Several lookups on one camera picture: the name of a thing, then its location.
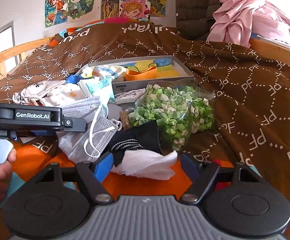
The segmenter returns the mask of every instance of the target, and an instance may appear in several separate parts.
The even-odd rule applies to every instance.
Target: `screw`
[[[98,194],[95,199],[97,202],[107,203],[112,200],[112,197],[109,194]]]
[[[186,193],[186,194],[182,195],[182,199],[184,201],[186,201],[187,203],[194,203],[198,200],[198,197],[194,194]]]

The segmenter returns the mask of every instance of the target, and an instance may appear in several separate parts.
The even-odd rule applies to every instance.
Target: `wooden bed frame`
[[[8,58],[18,56],[19,62],[21,62],[26,54],[25,52],[35,49],[42,44],[46,44],[52,40],[53,37],[43,38],[36,41],[27,42],[13,48],[0,52],[0,80],[5,78],[8,74],[12,74],[17,67],[12,69],[9,73],[6,72],[4,61]],[[257,39],[250,39],[251,49],[257,54],[261,54],[264,57],[274,58],[278,61],[284,62],[290,65],[290,49],[283,45],[279,45],[274,42],[264,42]]]

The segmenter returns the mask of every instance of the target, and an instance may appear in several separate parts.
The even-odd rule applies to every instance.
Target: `gray plastic object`
[[[218,230],[205,219],[198,207],[183,205],[177,202],[174,196],[121,196],[113,204],[97,206],[82,226],[54,239],[241,240],[243,238],[230,236]],[[282,235],[262,239],[286,240]],[[12,236],[10,240],[25,239]]]

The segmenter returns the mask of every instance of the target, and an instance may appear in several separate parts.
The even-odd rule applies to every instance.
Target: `puffer jacket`
[[[221,7],[220,0],[176,0],[176,27],[187,40],[205,41],[216,22],[213,13]]]

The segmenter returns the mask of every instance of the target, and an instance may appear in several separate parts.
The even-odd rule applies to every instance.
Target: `orange blanket section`
[[[14,143],[17,159],[13,163],[13,171],[24,181],[51,162],[60,163],[61,167],[73,167],[64,153],[51,158],[46,153],[32,145]],[[175,175],[169,180],[154,180],[118,175],[110,172],[103,182],[106,190],[116,199],[119,195],[175,195],[179,198],[192,184],[180,166],[180,162],[171,167]]]

